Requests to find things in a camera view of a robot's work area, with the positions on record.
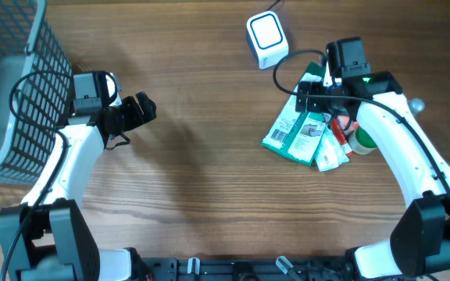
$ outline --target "basket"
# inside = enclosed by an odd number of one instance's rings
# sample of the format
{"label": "basket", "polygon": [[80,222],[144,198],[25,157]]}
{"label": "basket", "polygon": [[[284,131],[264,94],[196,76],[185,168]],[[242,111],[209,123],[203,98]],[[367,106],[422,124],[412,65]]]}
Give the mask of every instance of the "basket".
{"label": "basket", "polygon": [[[0,0],[0,183],[35,183],[55,143],[55,134],[10,114],[9,92],[22,76],[50,69],[72,75],[70,62],[45,19],[45,0]],[[16,111],[44,126],[56,126],[68,107],[72,81],[36,74],[23,81]]]}

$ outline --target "red tube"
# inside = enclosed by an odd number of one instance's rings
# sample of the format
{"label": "red tube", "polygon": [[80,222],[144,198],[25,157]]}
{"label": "red tube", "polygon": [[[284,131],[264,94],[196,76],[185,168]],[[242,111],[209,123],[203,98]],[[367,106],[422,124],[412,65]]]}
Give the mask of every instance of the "red tube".
{"label": "red tube", "polygon": [[333,131],[333,134],[336,137],[337,141],[340,143],[343,152],[348,157],[352,156],[353,151],[350,148],[350,144],[348,144],[347,139],[345,138],[345,134],[343,133],[343,130],[340,128],[340,125],[338,125],[338,121],[336,119],[333,119],[333,121],[331,122],[331,130]]}

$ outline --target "barcode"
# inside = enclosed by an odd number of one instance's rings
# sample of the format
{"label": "barcode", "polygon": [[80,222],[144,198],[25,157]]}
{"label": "barcode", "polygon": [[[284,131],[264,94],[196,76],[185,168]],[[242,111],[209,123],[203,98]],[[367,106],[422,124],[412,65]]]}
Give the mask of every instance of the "barcode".
{"label": "barcode", "polygon": [[288,136],[287,133],[285,133],[281,130],[275,129],[274,132],[272,133],[272,137],[270,137],[270,138],[272,138],[275,141],[284,142],[284,140],[286,139],[287,136]]}

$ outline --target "wooden tabletop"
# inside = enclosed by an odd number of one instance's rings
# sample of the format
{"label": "wooden tabletop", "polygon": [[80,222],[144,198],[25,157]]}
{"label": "wooden tabletop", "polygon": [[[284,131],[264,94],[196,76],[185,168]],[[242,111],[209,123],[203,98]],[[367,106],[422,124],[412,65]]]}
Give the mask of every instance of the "wooden tabletop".
{"label": "wooden tabletop", "polygon": [[[96,2],[50,1],[70,61],[116,73],[123,97],[145,91],[158,114],[91,174],[82,212],[99,247],[306,257],[389,237],[405,205],[379,151],[320,173],[260,145],[288,99],[245,40],[247,19],[270,2]],[[292,51],[362,37],[373,71],[425,101],[418,122],[450,164],[450,2],[286,0],[275,11]],[[281,83],[293,88],[315,59],[287,63]],[[0,185],[0,209],[29,189]]]}

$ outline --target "brown wooden surface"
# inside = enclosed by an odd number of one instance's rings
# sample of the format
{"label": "brown wooden surface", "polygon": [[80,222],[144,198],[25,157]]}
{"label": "brown wooden surface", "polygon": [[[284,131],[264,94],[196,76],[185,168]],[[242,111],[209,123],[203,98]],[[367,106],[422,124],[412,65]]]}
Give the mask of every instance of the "brown wooden surface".
{"label": "brown wooden surface", "polygon": [[[245,41],[246,20],[269,4],[48,7],[72,63],[113,71],[123,96],[146,91],[158,106],[158,119],[91,174],[83,215],[99,247],[275,258],[343,254],[389,236],[405,208],[379,151],[319,173],[259,144],[288,98]],[[392,71],[426,102],[418,120],[450,164],[450,2],[286,1],[277,11],[291,50],[361,36],[373,70]],[[288,63],[281,82],[293,87],[312,59]],[[0,209],[29,189],[0,186]]]}

